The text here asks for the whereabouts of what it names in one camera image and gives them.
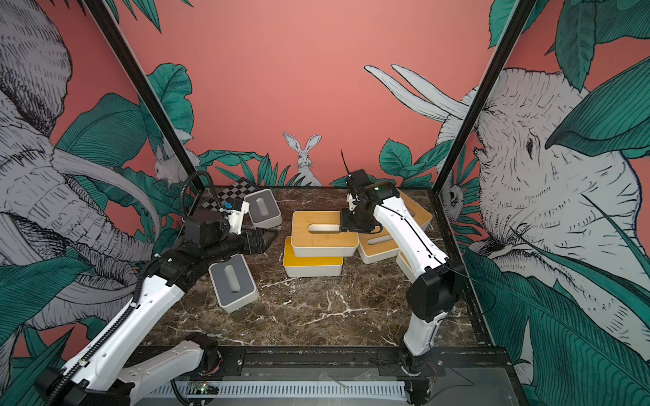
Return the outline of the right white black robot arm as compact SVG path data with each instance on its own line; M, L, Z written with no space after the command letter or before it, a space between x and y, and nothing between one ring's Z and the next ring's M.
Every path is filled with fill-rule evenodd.
M417 224L391 182L373 182L359 170L347 175L345 183L349 207L340 212L340 229L388 232L415 277L406 294L411 321L403 342L412 356L422 356L433 348L440 323L458 301L458 267Z

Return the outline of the large bamboo lid tissue box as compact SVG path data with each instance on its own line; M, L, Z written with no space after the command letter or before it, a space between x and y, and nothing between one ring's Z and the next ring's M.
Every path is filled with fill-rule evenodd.
M347 257L359 245L358 233L341 230L339 211L295 211L291 225L297 257Z

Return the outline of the yellow lid tissue box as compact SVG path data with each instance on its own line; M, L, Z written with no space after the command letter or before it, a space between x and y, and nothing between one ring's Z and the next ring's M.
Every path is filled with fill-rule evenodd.
M342 257L297 257L291 237L285 239L283 266L288 277L338 277L343 263Z

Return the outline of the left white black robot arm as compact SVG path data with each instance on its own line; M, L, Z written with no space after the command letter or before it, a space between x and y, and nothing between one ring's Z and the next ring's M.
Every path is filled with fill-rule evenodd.
M142 363L144 371L134 376L125 364L162 316L212 266L267 249L262 230L242 226L249 207L243 199L220 201L215 211L193 214L182 206L184 234L172 249L145 265L132 299L78 355L61 368L48 367L37 378L35 388L45 404L134 405L199 365L214 372L220 364L217 350L201 335Z

